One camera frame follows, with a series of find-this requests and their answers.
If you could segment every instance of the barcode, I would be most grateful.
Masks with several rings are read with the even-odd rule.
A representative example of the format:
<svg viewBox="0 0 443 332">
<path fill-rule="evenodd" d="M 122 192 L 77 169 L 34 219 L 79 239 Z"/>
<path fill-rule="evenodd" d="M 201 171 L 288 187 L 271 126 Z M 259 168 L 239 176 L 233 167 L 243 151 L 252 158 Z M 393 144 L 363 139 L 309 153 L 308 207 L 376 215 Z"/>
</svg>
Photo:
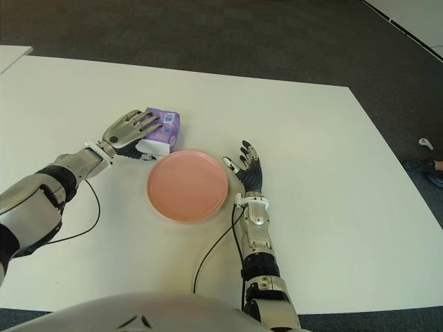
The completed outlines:
<svg viewBox="0 0 443 332">
<path fill-rule="evenodd" d="M 174 116 L 175 114 L 173 113 L 168 113 L 165 116 L 165 121 L 163 121 L 164 123 L 173 123 L 174 122 Z"/>
</svg>

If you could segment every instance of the black joint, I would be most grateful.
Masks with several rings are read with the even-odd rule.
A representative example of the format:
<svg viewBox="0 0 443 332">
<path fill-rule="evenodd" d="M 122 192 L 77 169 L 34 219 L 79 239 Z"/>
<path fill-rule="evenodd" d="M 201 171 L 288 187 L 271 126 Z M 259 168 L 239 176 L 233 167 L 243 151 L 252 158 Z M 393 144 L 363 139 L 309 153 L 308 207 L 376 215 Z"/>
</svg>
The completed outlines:
<svg viewBox="0 0 443 332">
<path fill-rule="evenodd" d="M 244 268 L 242 270 L 244 280 L 249 281 L 261 275 L 280 276 L 280 270 L 275 257 L 267 252 L 250 254 L 244 259 Z"/>
<path fill-rule="evenodd" d="M 0 223 L 0 263 L 5 270 L 12 256 L 20 249 L 19 240 L 4 224 Z"/>
<path fill-rule="evenodd" d="M 248 301 L 244 305 L 243 311 L 250 315 L 254 320 L 262 322 L 262 318 L 260 317 L 260 310 L 258 308 L 257 302 L 255 302 L 254 300 Z"/>
<path fill-rule="evenodd" d="M 77 193 L 77 180 L 74 174 L 67 168 L 58 165 L 49 165 L 39 170 L 36 174 L 46 174 L 57 180 L 64 188 L 66 202 L 69 202 Z"/>
<path fill-rule="evenodd" d="M 256 282 L 252 283 L 246 290 L 246 301 L 251 301 L 252 299 L 275 299 L 290 302 L 285 292 L 272 289 L 260 290 Z"/>
</svg>

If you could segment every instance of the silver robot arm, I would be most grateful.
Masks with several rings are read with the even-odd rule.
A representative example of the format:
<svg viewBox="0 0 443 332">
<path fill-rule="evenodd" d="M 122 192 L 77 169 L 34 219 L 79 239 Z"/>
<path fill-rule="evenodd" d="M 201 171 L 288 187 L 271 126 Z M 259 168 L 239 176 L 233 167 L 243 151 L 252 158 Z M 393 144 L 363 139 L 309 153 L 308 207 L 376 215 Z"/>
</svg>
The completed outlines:
<svg viewBox="0 0 443 332">
<path fill-rule="evenodd" d="M 300 330 L 300 321 L 275 260 L 267 209 L 262 195 L 262 168 L 256 150 L 246 141 L 241 148 L 242 169 L 230 158 L 225 164 L 244 185 L 245 194 L 237 194 L 235 204 L 244 208 L 239 221 L 243 230 L 242 278 L 246 282 L 246 304 L 243 311 L 273 331 Z"/>
<path fill-rule="evenodd" d="M 149 111 L 131 111 L 113 123 L 102 140 L 15 183 L 0 194 L 0 284 L 13 257 L 32 254 L 62 227 L 62 213 L 86 178 L 100 173 L 116 155 L 139 159 L 138 141 L 161 127 Z"/>
</svg>

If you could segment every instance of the robot finger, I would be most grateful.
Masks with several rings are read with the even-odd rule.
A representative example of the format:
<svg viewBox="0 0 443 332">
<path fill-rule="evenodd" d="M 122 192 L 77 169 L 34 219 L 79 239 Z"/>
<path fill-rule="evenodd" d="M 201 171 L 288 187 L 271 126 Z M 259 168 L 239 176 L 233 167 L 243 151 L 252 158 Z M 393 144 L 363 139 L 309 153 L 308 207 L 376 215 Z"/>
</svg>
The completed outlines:
<svg viewBox="0 0 443 332">
<path fill-rule="evenodd" d="M 140 113 L 141 113 L 141 111 L 139 111 L 138 109 L 134 109 L 133 111 L 130 111 L 130 112 L 126 113 L 124 116 L 122 116 L 121 119 L 125 119 L 125 121 L 129 121 L 134 116 L 136 116 L 137 114 L 140 114 Z"/>
<path fill-rule="evenodd" d="M 140 126 L 142 128 L 147 127 L 150 123 L 154 122 L 155 120 L 158 120 L 160 117 L 158 116 L 149 116 L 146 119 L 144 119 L 142 122 L 140 122 Z"/>
<path fill-rule="evenodd" d="M 254 149 L 254 147 L 250 144 L 250 142 L 248 142 L 247 140 L 244 140 L 242 143 L 243 143 L 243 146 L 248 149 L 248 153 L 251 155 L 250 159 L 258 161 L 259 160 L 258 153 Z"/>
<path fill-rule="evenodd" d="M 238 172 L 242 171 L 242 169 L 236 163 L 234 163 L 230 158 L 223 157 L 222 160 L 225 163 L 225 165 L 228 166 L 229 169 L 234 172 L 234 174 L 237 174 Z"/>
<path fill-rule="evenodd" d="M 151 111 L 147 109 L 146 111 L 141 112 L 136 116 L 134 116 L 132 120 L 134 121 L 134 124 L 136 124 L 137 122 L 140 122 L 142 119 L 146 118 L 149 114 L 151 114 Z"/>
<path fill-rule="evenodd" d="M 148 134 L 152 133 L 154 130 L 160 128 L 161 126 L 163 126 L 163 124 L 161 122 L 157 122 L 156 124 L 153 124 L 152 126 L 146 127 L 143 130 L 143 132 L 145 133 L 145 135 L 148 135 Z"/>
<path fill-rule="evenodd" d="M 249 166 L 251 165 L 251 163 L 249 162 L 249 160 L 243 156 L 240 156 L 240 160 L 244 163 L 244 166 L 246 167 L 246 169 L 249 168 Z"/>
<path fill-rule="evenodd" d="M 243 152 L 246 159 L 249 159 L 249 152 L 244 147 L 240 147 L 240 151 Z"/>
<path fill-rule="evenodd" d="M 249 154 L 251 155 L 251 159 L 258 161 L 258 153 L 256 152 L 256 150 L 254 149 L 254 147 L 252 145 L 249 146 L 248 148 Z"/>
</svg>

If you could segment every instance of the white wall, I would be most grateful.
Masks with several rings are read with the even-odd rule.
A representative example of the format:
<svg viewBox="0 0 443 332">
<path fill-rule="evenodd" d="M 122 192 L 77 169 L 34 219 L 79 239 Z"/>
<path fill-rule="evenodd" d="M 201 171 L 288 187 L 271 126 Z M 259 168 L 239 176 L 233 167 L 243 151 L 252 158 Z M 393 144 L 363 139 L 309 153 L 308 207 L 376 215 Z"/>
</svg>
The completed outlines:
<svg viewBox="0 0 443 332">
<path fill-rule="evenodd" d="M 443 45 L 443 0 L 367 0 L 427 46 Z M 443 47 L 433 50 L 443 55 Z"/>
</svg>

